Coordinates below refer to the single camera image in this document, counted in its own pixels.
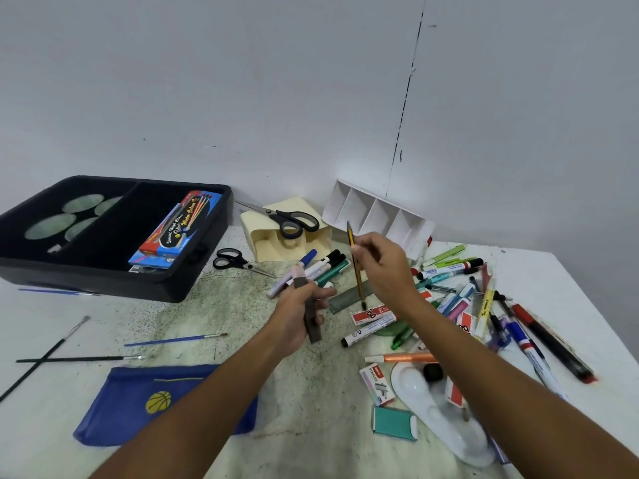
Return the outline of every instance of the green marker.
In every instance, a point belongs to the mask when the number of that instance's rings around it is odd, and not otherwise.
[[[433,258],[429,258],[427,261],[425,261],[422,264],[422,269],[424,267],[428,267],[429,265],[433,265],[435,264],[435,262],[439,262],[440,260],[445,259],[446,257],[452,257],[453,255],[456,255],[457,253],[461,252],[462,250],[464,250],[466,248],[466,246],[464,244],[459,244],[456,247],[453,247],[450,250],[447,250],[444,253],[441,253],[440,255],[436,255]]]
[[[458,257],[452,258],[451,260],[443,260],[442,262],[437,262],[435,264],[435,267],[446,267],[446,265],[461,264],[462,262],[468,262],[469,260],[473,260],[474,258],[477,257]]]
[[[317,279],[315,279],[315,283],[319,286],[319,287],[324,287],[324,284],[328,281],[330,281],[331,277],[336,276],[337,274],[339,274],[342,270],[346,269],[346,267],[350,264],[350,260],[348,259],[344,259],[342,262],[340,262],[336,267],[333,267],[332,269],[329,269],[328,271],[324,272],[321,276],[319,276]]]
[[[439,306],[439,301],[433,301],[431,304],[437,308],[437,306]],[[396,350],[397,348],[402,346],[404,344],[404,341],[409,339],[413,333],[414,333],[414,330],[410,326],[407,327],[400,334],[395,336],[395,339],[393,339],[393,344],[390,345],[390,348],[392,350]]]

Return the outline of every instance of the scissors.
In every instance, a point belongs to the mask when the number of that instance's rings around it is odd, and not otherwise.
[[[242,252],[236,248],[221,248],[217,251],[217,257],[213,261],[213,267],[216,269],[228,269],[230,267],[237,267],[238,269],[248,269],[249,271],[257,272],[270,278],[277,279],[277,276],[264,272],[262,269],[258,269],[255,265],[249,264],[249,262],[242,257]]]
[[[297,239],[305,230],[307,232],[317,232],[320,228],[318,219],[306,212],[283,212],[282,210],[269,210],[268,208],[258,207],[257,205],[250,205],[248,203],[239,202],[235,200],[235,203],[239,203],[244,207],[248,207],[262,215],[266,215],[271,220],[280,225],[280,233],[285,239],[293,240]],[[305,221],[300,220],[303,218],[308,220],[312,225],[308,225]]]

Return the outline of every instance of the table surface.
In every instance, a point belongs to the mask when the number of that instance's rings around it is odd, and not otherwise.
[[[428,255],[453,245],[434,242]],[[229,227],[219,248],[228,246],[251,255],[241,227]],[[541,316],[594,369],[599,381],[583,385],[545,353],[574,406],[639,454],[639,404],[634,399],[639,365],[559,261],[539,251],[475,245],[468,249],[493,263],[500,292]],[[261,264],[276,273],[286,266]],[[447,283],[464,279],[458,276]],[[353,273],[335,280],[339,290],[354,283]],[[54,356],[126,354],[122,345],[127,342],[226,331],[230,336],[225,339],[144,348],[143,353],[153,357],[135,362],[221,363],[267,320],[275,306],[265,295],[271,284],[250,271],[215,270],[211,262],[178,304],[19,292],[2,281],[0,390],[28,367],[14,363],[16,359],[41,356],[83,315],[90,315],[91,321]],[[369,299],[369,304],[378,302]],[[476,469],[456,459],[423,423],[416,443],[373,434],[372,400],[358,370],[365,366],[364,356],[388,352],[391,338],[371,337],[343,349],[340,338],[353,329],[348,310],[327,316],[323,340],[305,344],[276,368],[260,392],[255,430],[231,437],[206,477],[501,477],[496,463]],[[113,453],[113,447],[83,446],[72,433],[118,363],[51,363],[22,383],[0,405],[0,477],[84,478]],[[381,367],[390,376],[391,366]]]

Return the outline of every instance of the blue paint brush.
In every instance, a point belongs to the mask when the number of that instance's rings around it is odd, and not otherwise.
[[[182,338],[170,338],[167,340],[141,341],[140,343],[128,343],[128,344],[125,344],[125,346],[147,346],[152,344],[175,343],[177,341],[195,341],[195,340],[203,340],[206,338],[218,338],[218,337],[223,337],[228,335],[229,335],[228,333],[216,333],[214,335],[184,336]]]

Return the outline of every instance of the red label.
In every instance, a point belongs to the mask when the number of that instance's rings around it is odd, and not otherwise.
[[[375,373],[375,375],[377,376],[377,378],[382,379],[384,378],[384,373],[381,372],[381,370],[379,369],[379,366],[375,365],[372,368],[372,371]]]

